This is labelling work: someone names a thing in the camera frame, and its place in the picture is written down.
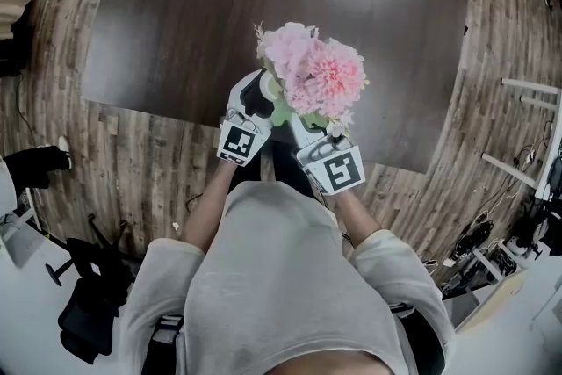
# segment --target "gray shirt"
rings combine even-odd
[[[447,361],[454,331],[441,293],[404,242],[381,230],[350,260],[334,215],[281,183],[246,182],[227,198],[205,256],[157,240],[123,319],[124,373],[141,373],[165,314],[184,314],[177,373],[264,375],[321,350],[366,351],[397,375],[417,373],[389,304],[407,302],[432,325]]]

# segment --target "wooden floor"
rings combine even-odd
[[[37,141],[55,142],[66,134],[73,148],[72,172],[52,177],[52,188],[37,198],[52,234],[93,240],[88,213],[97,215],[109,236],[128,220],[133,226],[124,247],[142,254],[154,238],[181,233],[172,223],[185,223],[186,201],[202,192],[216,164],[214,130],[80,98],[98,3],[34,1],[32,64],[19,103]],[[501,87],[499,80],[508,76],[562,86],[561,19],[544,0],[469,0],[458,80],[429,172],[366,168],[368,184],[360,190],[364,204],[420,256],[447,256],[483,199],[499,188],[504,176],[480,160],[482,151],[510,162],[524,145],[541,140],[551,113],[519,104],[521,92]],[[0,81],[3,155],[32,146],[16,110],[17,81]],[[494,209],[494,235],[508,227],[523,193],[521,188]]]

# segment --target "black chair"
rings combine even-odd
[[[98,354],[111,355],[115,312],[95,284],[79,279],[59,316],[62,346],[88,364]]]
[[[46,264],[47,272],[58,286],[61,286],[61,275],[72,264],[82,277],[76,282],[58,322],[63,347],[88,364],[93,364],[98,354],[112,353],[113,319],[119,317],[119,308],[125,305],[128,288],[134,280],[122,261],[128,256],[118,250],[126,222],[121,222],[119,238],[110,244],[97,229],[94,219],[91,214],[88,223],[102,247],[69,238],[70,260],[58,270]]]

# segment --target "flower bouquet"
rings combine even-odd
[[[256,27],[257,58],[270,73],[262,93],[274,105],[271,121],[281,126],[293,113],[309,127],[348,133],[351,106],[369,84],[364,58],[333,39],[321,41],[314,26],[287,23],[275,32]]]

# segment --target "green leaf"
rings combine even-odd
[[[292,116],[292,109],[284,98],[280,97],[273,102],[273,113],[271,114],[271,122],[273,126],[282,126]]]
[[[328,120],[318,112],[309,112],[302,116],[302,119],[305,121],[308,128],[313,128],[314,125],[320,128],[326,128],[328,126]]]

